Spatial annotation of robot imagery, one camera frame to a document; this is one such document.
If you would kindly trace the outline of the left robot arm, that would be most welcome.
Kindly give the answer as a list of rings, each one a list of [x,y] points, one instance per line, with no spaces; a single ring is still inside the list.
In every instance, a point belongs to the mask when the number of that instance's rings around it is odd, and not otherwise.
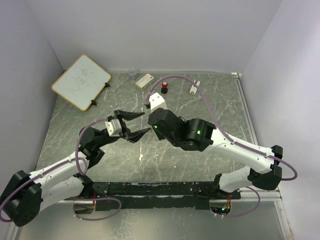
[[[104,156],[101,147],[119,139],[138,142],[149,128],[132,132],[125,122],[143,115],[144,112],[114,110],[113,115],[97,119],[80,130],[75,151],[69,156],[40,170],[30,173],[20,170],[12,175],[0,196],[0,212],[8,217],[1,217],[1,222],[22,227],[59,201],[89,199],[94,188],[87,172]]]

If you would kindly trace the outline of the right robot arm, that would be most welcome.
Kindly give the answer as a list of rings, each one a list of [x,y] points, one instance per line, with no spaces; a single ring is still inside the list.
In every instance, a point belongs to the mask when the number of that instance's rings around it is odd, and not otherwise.
[[[185,120],[168,109],[158,108],[148,116],[148,124],[159,140],[167,140],[184,151],[215,152],[239,161],[243,168],[215,177],[212,193],[223,199],[229,193],[254,186],[275,190],[282,180],[282,168],[274,160],[273,148],[262,147],[237,137],[226,138],[218,128],[203,119]]]

